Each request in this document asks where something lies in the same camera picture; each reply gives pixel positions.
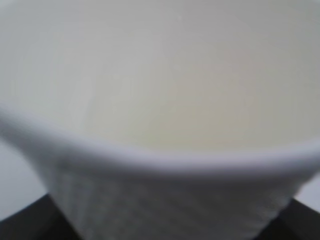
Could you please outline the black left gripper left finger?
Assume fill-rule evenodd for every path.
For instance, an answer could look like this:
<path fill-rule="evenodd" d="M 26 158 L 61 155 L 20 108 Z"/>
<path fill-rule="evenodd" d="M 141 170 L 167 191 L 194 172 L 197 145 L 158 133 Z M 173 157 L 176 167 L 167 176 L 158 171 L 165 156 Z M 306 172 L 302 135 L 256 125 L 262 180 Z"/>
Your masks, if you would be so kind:
<path fill-rule="evenodd" d="M 79 240 L 49 195 L 0 221 L 1 240 Z"/>

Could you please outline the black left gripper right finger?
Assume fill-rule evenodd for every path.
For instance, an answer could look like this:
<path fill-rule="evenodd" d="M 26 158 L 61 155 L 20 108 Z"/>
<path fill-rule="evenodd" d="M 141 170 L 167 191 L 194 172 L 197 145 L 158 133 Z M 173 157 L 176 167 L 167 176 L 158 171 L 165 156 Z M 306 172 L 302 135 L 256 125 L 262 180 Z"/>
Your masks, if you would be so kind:
<path fill-rule="evenodd" d="M 320 240 L 320 214 L 293 199 L 256 239 Z"/>

